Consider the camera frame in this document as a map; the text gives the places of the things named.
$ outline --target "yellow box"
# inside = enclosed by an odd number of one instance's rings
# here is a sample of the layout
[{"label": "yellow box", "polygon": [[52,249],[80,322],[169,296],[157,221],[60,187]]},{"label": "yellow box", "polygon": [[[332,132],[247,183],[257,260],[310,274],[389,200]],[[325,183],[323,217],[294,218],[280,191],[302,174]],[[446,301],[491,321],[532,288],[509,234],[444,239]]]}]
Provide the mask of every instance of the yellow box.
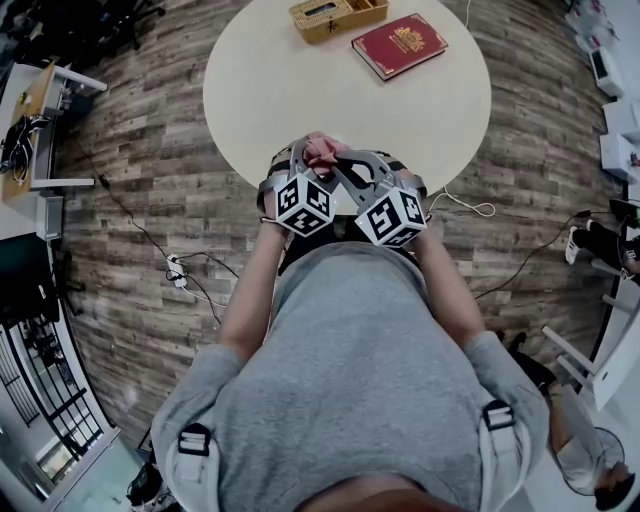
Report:
[{"label": "yellow box", "polygon": [[293,22],[310,44],[387,18],[389,0],[307,0],[289,9]]}]

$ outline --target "red book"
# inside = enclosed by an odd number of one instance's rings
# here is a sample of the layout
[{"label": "red book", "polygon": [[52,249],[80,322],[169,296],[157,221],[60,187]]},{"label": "red book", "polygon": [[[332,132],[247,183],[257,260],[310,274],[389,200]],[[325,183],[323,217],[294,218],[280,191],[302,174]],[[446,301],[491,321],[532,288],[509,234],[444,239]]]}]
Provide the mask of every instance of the red book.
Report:
[{"label": "red book", "polygon": [[440,55],[449,46],[419,14],[387,23],[351,44],[383,80]]}]

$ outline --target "table top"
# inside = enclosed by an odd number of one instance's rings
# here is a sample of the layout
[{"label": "table top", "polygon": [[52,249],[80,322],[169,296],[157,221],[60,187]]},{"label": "table top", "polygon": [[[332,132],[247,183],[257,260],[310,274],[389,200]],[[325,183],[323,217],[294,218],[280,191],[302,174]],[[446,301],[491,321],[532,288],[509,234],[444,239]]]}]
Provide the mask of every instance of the table top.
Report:
[{"label": "table top", "polygon": [[[13,126],[22,116],[32,116],[35,114],[42,114],[47,99],[47,92],[53,79],[55,63],[49,64],[46,69],[38,75],[38,77],[31,83],[31,85],[25,91],[27,96],[31,96],[30,103],[21,103],[20,100],[16,102],[16,108],[13,111],[13,117],[11,119],[11,126]],[[37,134],[31,135],[31,144],[36,147]],[[34,158],[31,159],[30,167],[33,167]],[[6,172],[2,175],[2,201],[6,202],[14,197],[29,192],[31,186],[31,169],[27,172],[24,183],[18,183],[13,179],[12,172]]]},{"label": "table top", "polygon": [[[489,73],[464,24],[437,0],[394,1],[385,22],[310,45],[289,15],[294,3],[253,0],[211,53],[205,115],[229,164],[258,186],[280,149],[319,130],[391,153],[422,176],[429,194],[455,178],[478,150],[491,111]],[[383,82],[351,40],[416,12],[449,48]]]}]

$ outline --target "gold emblem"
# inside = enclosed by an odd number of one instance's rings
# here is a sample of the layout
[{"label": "gold emblem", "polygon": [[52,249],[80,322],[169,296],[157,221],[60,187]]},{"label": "gold emblem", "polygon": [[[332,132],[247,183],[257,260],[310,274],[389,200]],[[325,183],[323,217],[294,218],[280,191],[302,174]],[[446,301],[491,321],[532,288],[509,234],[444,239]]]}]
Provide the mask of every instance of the gold emblem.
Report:
[{"label": "gold emblem", "polygon": [[424,48],[424,41],[420,32],[410,28],[397,28],[394,33],[395,36],[390,36],[390,38],[404,53],[408,51],[417,53]]}]

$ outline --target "black cable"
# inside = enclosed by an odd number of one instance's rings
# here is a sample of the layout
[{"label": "black cable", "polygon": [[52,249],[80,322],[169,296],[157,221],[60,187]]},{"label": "black cable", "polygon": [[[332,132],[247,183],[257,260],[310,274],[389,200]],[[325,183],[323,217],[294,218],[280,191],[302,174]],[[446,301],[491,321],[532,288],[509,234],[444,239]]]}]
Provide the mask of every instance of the black cable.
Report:
[{"label": "black cable", "polygon": [[562,227],[560,228],[560,230],[558,231],[558,234],[556,236],[553,237],[553,240],[551,240],[550,242],[541,245],[539,247],[536,247],[533,251],[531,251],[529,253],[529,255],[525,258],[525,260],[522,262],[522,265],[520,265],[520,268],[516,271],[515,274],[513,274],[509,279],[507,279],[504,283],[502,283],[500,286],[496,286],[495,288],[491,288],[490,290],[487,290],[486,292],[482,292],[480,295],[476,296],[476,300],[481,299],[482,297],[484,297],[485,295],[489,295],[490,293],[493,292],[497,292],[498,290],[501,290],[502,288],[504,288],[505,286],[507,286],[511,281],[513,281],[516,277],[518,277],[518,275],[520,274],[520,272],[522,272],[522,269],[524,268],[524,266],[527,264],[527,262],[533,257],[535,256],[538,252],[542,251],[543,249],[546,249],[547,247],[549,247],[553,242],[555,242],[560,235],[562,234],[562,232],[564,231],[564,229],[567,227],[567,224],[569,224],[569,222],[571,222],[573,219],[578,218],[578,219],[583,219],[586,217],[590,217],[591,215],[594,214],[601,214],[601,213],[611,213],[609,211],[606,212],[592,212],[590,210],[583,210],[581,212],[578,212],[574,215],[572,215],[571,217],[569,217],[566,222],[562,225]]},{"label": "black cable", "polygon": [[[144,229],[143,227],[139,226],[138,224],[136,224],[135,219],[133,218],[133,214],[131,213],[131,211],[125,206],[123,205],[120,200],[118,200],[114,195],[113,192],[111,192],[111,184],[109,183],[109,180],[107,179],[107,177],[104,174],[100,174],[98,172],[98,170],[96,169],[96,166],[93,163],[93,160],[91,159],[91,157],[85,152],[85,150],[82,148],[82,146],[80,145],[80,142],[78,142],[78,139],[74,137],[74,142],[76,143],[76,146],[78,146],[78,149],[80,150],[80,152],[84,155],[84,157],[87,159],[87,161],[89,162],[89,164],[91,165],[91,169],[93,170],[93,172],[95,173],[95,175],[98,177],[98,181],[100,181],[100,184],[102,185],[103,188],[105,188],[107,190],[107,192],[109,193],[109,197],[111,197],[111,200],[116,203],[127,215],[129,215],[129,217],[131,218],[131,223],[138,228],[140,231],[142,231],[147,239],[149,240],[149,242],[151,242],[151,244],[160,251],[160,253],[162,254],[162,256],[164,256],[164,259],[169,261],[169,257],[167,256],[167,253],[164,252],[164,250],[162,249],[162,247],[160,247],[153,238],[151,238],[151,235],[149,234],[149,232]],[[231,268],[229,268],[224,262],[220,261],[217,258],[214,258],[213,256],[211,256],[210,254],[204,253],[204,252],[198,252],[198,253],[194,253],[188,256],[184,256],[182,258],[178,257],[179,259],[185,259],[185,258],[191,258],[192,256],[197,256],[199,254],[204,254],[205,256],[211,258],[213,261],[215,261],[216,263],[218,263],[219,265],[222,265],[223,267],[225,267],[227,270],[229,270],[229,272],[231,272],[234,276],[236,276],[236,278],[238,277],[238,274],[236,274],[233,270],[231,270]],[[200,290],[202,290],[202,293],[205,294],[205,296],[207,297],[207,300],[209,301],[209,306],[211,306],[211,312],[213,313],[213,317],[216,319],[216,321],[218,322],[218,324],[222,325],[222,322],[220,321],[220,318],[218,317],[218,315],[216,314],[215,309],[213,308],[213,301],[211,300],[211,297],[209,297],[209,294],[205,291],[205,289],[200,286],[200,283],[198,283],[198,281],[196,281],[193,277],[191,277],[189,275],[189,268],[185,265],[182,264],[182,268],[184,269],[185,275],[179,274],[178,272],[175,272],[171,269],[167,269],[165,271],[164,277],[167,281],[176,281],[178,279],[181,278],[185,278],[186,280],[191,279],[194,284],[200,288]]]},{"label": "black cable", "polygon": [[209,306],[211,306],[211,312],[213,313],[213,317],[218,321],[218,324],[222,325],[222,322],[218,318],[218,315],[216,315],[216,310],[213,309],[213,301],[211,300],[211,297],[209,297],[209,294],[205,291],[205,289],[202,286],[200,286],[200,283],[196,281],[193,277],[191,276],[184,276],[184,277],[187,280],[191,279],[193,281],[193,284],[195,284],[198,288],[200,288],[200,290],[202,290],[202,293],[204,293],[204,296],[209,301]]},{"label": "black cable", "polygon": [[211,256],[211,254],[206,253],[206,252],[194,252],[193,254],[188,254],[187,256],[179,256],[180,260],[186,260],[187,258],[193,258],[194,256],[206,256],[207,258],[212,259],[213,261],[215,261],[218,265],[223,266],[224,268],[226,268],[229,272],[231,272],[234,276],[236,276],[237,279],[240,279],[240,277],[238,276],[238,274],[236,274],[233,269],[231,267],[229,267],[229,265],[227,265],[224,261],[219,260],[218,258],[215,258],[214,256]]},{"label": "black cable", "polygon": [[107,190],[107,192],[109,193],[109,196],[111,197],[111,200],[116,203],[120,208],[122,208],[122,210],[129,215],[129,217],[131,218],[131,223],[137,227],[140,231],[142,231],[147,239],[149,240],[149,242],[151,242],[151,244],[153,246],[155,246],[164,256],[164,259],[168,259],[167,258],[167,253],[164,252],[164,250],[162,249],[162,247],[160,247],[154,240],[153,238],[151,238],[151,235],[149,234],[149,232],[144,229],[143,227],[139,226],[138,224],[136,224],[136,221],[133,217],[133,213],[131,213],[131,210],[129,210],[129,208],[127,208],[125,205],[123,205],[119,199],[117,199],[114,195],[113,192],[111,192],[111,183],[109,183],[109,181],[107,180],[106,176],[104,174],[100,174],[98,172],[98,170],[96,169],[96,166],[93,163],[93,160],[91,159],[91,157],[89,155],[87,155],[87,153],[85,153],[84,149],[82,149],[82,146],[80,145],[80,143],[78,142],[78,139],[76,139],[74,137],[74,142],[76,143],[76,146],[78,146],[78,149],[82,152],[82,154],[84,155],[84,157],[87,159],[87,161],[91,164],[91,169],[93,170],[93,172],[96,174],[96,176],[98,176],[98,181],[100,181],[100,184],[102,185],[103,188],[105,188]]}]

